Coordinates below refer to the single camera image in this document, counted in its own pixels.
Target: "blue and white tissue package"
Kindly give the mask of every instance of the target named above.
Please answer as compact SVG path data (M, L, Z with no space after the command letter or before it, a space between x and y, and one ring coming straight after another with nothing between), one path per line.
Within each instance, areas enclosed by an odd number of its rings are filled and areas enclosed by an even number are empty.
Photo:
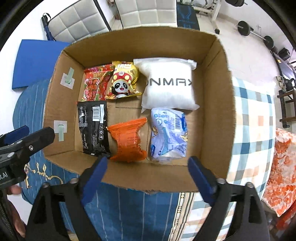
M188 133L184 113L167 108L153 108L151 122L151 156L158 161L185 157Z

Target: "cartoon panda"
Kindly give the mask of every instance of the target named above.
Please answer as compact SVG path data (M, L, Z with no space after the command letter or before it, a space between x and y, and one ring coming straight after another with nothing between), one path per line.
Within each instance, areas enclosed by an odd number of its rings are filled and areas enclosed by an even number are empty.
M125 97L129 95L130 92L130 85L131 85L131 76L124 72L120 71L113 75L113 83L111 92L112 94L116 95L117 98Z

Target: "quilted panel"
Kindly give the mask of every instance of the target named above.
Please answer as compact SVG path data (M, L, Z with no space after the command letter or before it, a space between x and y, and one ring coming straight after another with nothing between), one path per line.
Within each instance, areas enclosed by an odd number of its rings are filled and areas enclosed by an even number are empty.
M80 0L66 8L50 20L48 28L55 40L64 42L109 31L93 0Z
M116 0L123 28L177 27L176 0Z

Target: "human hand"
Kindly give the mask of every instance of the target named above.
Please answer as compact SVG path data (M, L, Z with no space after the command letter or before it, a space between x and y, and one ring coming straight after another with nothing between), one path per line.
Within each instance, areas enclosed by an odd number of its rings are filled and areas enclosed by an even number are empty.
M7 194L8 195L18 195L21 194L22 192L22 188L17 186L17 185L13 185L11 187L9 187L7 189ZM8 200L10 209L11 209L11 215L12 215L12 221L13 221L13 225L15 226L16 231L24 238L25 237L25 233L26 233L26 229L25 229L25 225L22 222L19 213L17 212L16 208L14 207L14 205Z

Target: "snack package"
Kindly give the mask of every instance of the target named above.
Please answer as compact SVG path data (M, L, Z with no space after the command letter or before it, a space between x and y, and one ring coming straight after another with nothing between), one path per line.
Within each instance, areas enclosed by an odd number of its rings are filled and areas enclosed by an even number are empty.
M188 133L184 113L154 108L151 110L151 122L151 156L158 161L185 157Z
M107 85L114 71L112 64L86 69L84 93L81 101L105 100Z
M107 102L78 102L77 109L83 152L109 157L111 153L107 131Z
M180 58L134 59L148 82L142 97L142 112L152 108L196 110L192 70L196 62Z
M136 90L139 71L133 62L114 61L112 64L115 69L108 83L106 99L141 95L142 93Z
M113 161L141 161L147 157L147 152L140 147L139 129L147 122L147 118L131 120L124 123L108 126L107 130L117 141L117 154L112 156Z

